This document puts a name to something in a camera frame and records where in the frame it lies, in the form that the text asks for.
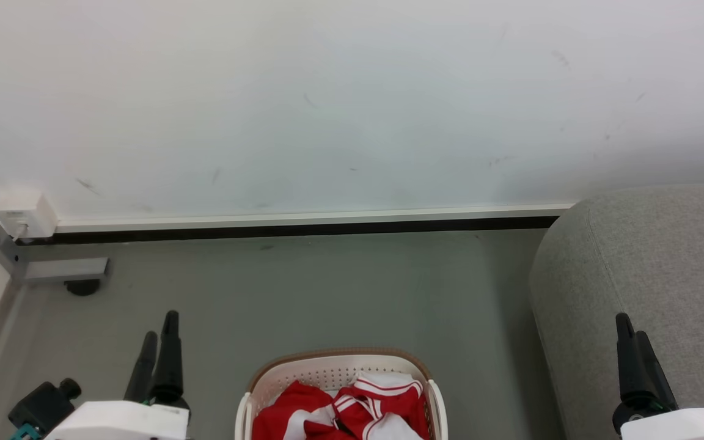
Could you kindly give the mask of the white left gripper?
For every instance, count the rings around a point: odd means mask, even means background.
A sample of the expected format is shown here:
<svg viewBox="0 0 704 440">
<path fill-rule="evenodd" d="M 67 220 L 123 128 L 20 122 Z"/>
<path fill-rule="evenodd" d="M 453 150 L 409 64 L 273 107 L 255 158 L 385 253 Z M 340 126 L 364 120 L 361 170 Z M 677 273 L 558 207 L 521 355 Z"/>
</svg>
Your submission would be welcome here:
<svg viewBox="0 0 704 440">
<path fill-rule="evenodd" d="M 124 401 L 87 401 L 45 439 L 187 439 L 191 412 L 183 395 L 179 313 L 168 311 L 159 352 L 156 332 L 146 332 Z"/>
</svg>

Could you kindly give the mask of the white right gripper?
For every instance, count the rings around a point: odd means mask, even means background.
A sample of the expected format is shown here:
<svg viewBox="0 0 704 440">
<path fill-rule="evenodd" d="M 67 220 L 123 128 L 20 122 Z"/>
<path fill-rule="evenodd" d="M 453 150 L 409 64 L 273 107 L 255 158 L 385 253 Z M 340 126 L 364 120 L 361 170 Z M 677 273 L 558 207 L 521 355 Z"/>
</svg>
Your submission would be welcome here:
<svg viewBox="0 0 704 440">
<path fill-rule="evenodd" d="M 626 313 L 615 315 L 618 395 L 614 428 L 628 439 L 704 439 L 704 408 L 679 409 L 645 331 L 635 331 Z M 658 399 L 672 412 L 658 412 Z"/>
</svg>

